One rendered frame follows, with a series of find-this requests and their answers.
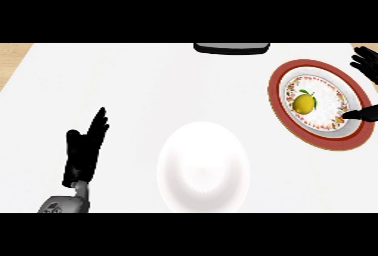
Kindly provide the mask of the red-rimmed patterned plate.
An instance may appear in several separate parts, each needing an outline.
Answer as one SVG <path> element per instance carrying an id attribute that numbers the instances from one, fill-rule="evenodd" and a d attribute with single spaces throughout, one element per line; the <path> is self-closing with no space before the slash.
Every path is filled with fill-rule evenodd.
<path id="1" fill-rule="evenodd" d="M 307 115 L 293 110 L 301 89 L 318 101 L 316 109 Z M 371 100 L 341 69 L 310 59 L 288 61 L 272 73 L 267 92 L 282 125 L 307 144 L 325 150 L 347 151 L 368 142 L 375 124 L 347 120 L 343 114 L 371 106 Z"/>

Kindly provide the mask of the plain white plate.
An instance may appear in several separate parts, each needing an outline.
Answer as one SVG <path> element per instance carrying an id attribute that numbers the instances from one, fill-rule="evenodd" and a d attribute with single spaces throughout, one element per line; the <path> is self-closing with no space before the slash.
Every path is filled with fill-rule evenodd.
<path id="1" fill-rule="evenodd" d="M 173 212 L 236 212 L 250 189 L 250 161 L 234 133 L 194 122 L 166 141 L 157 164 L 158 188 Z"/>

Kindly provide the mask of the yellow lemon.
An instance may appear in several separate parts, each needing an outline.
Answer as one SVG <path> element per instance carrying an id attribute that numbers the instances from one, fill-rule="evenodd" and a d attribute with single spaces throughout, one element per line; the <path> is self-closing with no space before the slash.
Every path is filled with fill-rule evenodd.
<path id="1" fill-rule="evenodd" d="M 301 95 L 293 102 L 293 110 L 299 114 L 307 115 L 316 109 L 318 101 L 315 96 L 304 89 L 301 89 L 300 92 Z"/>

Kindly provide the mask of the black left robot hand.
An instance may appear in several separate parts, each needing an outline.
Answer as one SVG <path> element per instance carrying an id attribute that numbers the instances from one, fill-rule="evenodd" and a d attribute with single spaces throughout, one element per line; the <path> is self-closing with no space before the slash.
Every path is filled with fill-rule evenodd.
<path id="1" fill-rule="evenodd" d="M 67 132 L 67 164 L 62 185 L 71 185 L 83 181 L 89 183 L 93 179 L 99 151 L 110 129 L 107 110 L 101 108 L 93 118 L 86 134 L 76 129 Z"/>

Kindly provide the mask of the dark grey appliance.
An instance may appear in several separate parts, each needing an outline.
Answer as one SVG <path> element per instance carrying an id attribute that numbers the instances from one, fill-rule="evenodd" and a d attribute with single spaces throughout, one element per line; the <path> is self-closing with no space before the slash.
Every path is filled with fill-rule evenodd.
<path id="1" fill-rule="evenodd" d="M 254 55 L 267 52 L 269 43 L 195 43 L 194 49 L 201 53 L 220 55 Z"/>

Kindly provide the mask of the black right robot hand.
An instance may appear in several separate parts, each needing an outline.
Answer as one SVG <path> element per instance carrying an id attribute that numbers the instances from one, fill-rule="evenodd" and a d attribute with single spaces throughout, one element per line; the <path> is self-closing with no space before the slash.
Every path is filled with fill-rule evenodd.
<path id="1" fill-rule="evenodd" d="M 352 56 L 352 67 L 356 68 L 366 78 L 378 85 L 378 52 L 368 47 L 355 48 L 356 54 Z M 343 114 L 347 120 L 362 120 L 365 122 L 378 122 L 378 104 L 363 107 L 361 110 L 349 111 Z"/>

